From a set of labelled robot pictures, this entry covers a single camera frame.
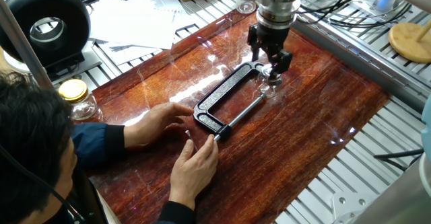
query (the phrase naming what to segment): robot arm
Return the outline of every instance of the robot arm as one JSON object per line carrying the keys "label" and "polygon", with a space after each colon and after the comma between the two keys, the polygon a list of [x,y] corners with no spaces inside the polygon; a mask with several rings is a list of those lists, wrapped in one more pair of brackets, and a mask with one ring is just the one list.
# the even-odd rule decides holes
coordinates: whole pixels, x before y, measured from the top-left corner
{"label": "robot arm", "polygon": [[259,57],[259,49],[268,56],[272,69],[268,79],[274,80],[289,69],[293,55],[283,49],[289,29],[296,19],[300,0],[255,0],[259,4],[258,24],[248,31],[248,44],[251,45],[253,61]]}

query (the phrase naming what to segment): glossy tabletop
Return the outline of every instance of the glossy tabletop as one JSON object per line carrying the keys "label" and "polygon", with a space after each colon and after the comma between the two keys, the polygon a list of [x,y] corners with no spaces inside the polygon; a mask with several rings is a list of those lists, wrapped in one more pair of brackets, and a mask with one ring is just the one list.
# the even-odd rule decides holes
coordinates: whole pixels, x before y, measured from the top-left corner
{"label": "glossy tabletop", "polygon": [[[255,15],[236,11],[94,91],[103,121],[132,124],[151,107],[193,107],[239,64]],[[291,30],[294,53],[282,89],[262,102],[219,143],[213,182],[198,196],[198,223],[272,223],[388,100],[389,95],[331,53]],[[267,63],[262,54],[260,62]],[[253,80],[213,114],[231,121],[259,94]],[[169,196],[172,166],[190,130],[198,147],[209,134],[193,118],[166,129],[151,147],[89,172],[121,223],[151,223]]]}

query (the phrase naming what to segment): white paper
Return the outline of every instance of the white paper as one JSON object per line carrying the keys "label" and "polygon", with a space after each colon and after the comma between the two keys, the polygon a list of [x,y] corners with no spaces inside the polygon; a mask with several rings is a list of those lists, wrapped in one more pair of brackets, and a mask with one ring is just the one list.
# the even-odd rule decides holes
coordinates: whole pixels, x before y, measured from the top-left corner
{"label": "white paper", "polygon": [[114,42],[103,42],[99,40],[97,43],[99,47],[105,52],[105,54],[117,66],[159,50],[157,48],[149,48],[144,46],[116,46],[116,43]]}
{"label": "white paper", "polygon": [[[191,16],[188,15],[188,13],[184,10],[182,5],[178,0],[128,0],[128,1],[119,1],[119,0],[99,0],[99,2],[93,4],[94,11],[99,11],[100,13],[104,12],[106,13],[107,10],[109,10],[109,14],[115,14],[115,10],[117,9],[116,5],[112,5],[112,2],[119,4],[120,6],[127,6],[127,9],[137,9],[138,11],[142,10],[144,7],[146,10],[153,9],[157,11],[164,11],[172,14],[172,23],[171,26],[174,29],[171,30],[181,30],[184,28],[189,28],[194,25]],[[94,16],[92,14],[92,29],[94,29],[94,26],[99,26],[102,24],[102,20],[107,20],[108,18],[103,18],[100,14]],[[107,25],[101,25],[103,29],[107,30]],[[123,63],[127,63],[129,61],[132,61],[134,59],[137,59],[139,57],[143,57],[145,55],[148,55],[150,53],[156,52],[158,49],[155,47],[147,47],[147,46],[133,46],[129,42],[118,42],[118,40],[112,40],[112,35],[110,33],[106,35],[100,35],[102,33],[105,33],[103,31],[99,30],[99,27],[96,28],[97,32],[92,32],[92,38],[93,37],[99,37],[99,39],[103,41],[98,40],[98,45],[100,48],[106,53],[110,59],[114,61],[116,65],[121,65]],[[172,33],[172,37],[168,39],[169,42],[166,43],[164,46],[170,48],[173,43],[174,38],[174,32],[170,31],[169,33]]]}
{"label": "white paper", "polygon": [[135,1],[150,1],[153,8],[162,11],[176,12],[174,24],[176,30],[189,28],[194,25],[191,16],[184,10],[178,0],[135,0]]}
{"label": "white paper", "polygon": [[171,49],[175,12],[162,11],[148,2],[100,0],[91,16],[90,38],[152,48]]}

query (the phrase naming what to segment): jar lid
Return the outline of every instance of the jar lid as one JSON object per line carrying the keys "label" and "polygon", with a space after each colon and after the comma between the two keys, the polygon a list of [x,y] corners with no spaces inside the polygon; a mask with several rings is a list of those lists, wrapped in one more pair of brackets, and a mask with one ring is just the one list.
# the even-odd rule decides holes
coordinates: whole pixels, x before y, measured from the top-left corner
{"label": "jar lid", "polygon": [[70,79],[60,86],[59,93],[69,103],[78,103],[87,97],[88,88],[81,79]]}

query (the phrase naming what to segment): round wooden disc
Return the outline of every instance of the round wooden disc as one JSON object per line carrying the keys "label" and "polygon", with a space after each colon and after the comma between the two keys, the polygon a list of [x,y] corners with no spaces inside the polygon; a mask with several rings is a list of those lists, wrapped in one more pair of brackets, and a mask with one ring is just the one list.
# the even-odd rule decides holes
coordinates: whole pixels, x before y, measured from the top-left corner
{"label": "round wooden disc", "polygon": [[431,63],[431,32],[416,42],[421,29],[413,23],[397,24],[389,31],[389,42],[403,57],[417,63]]}

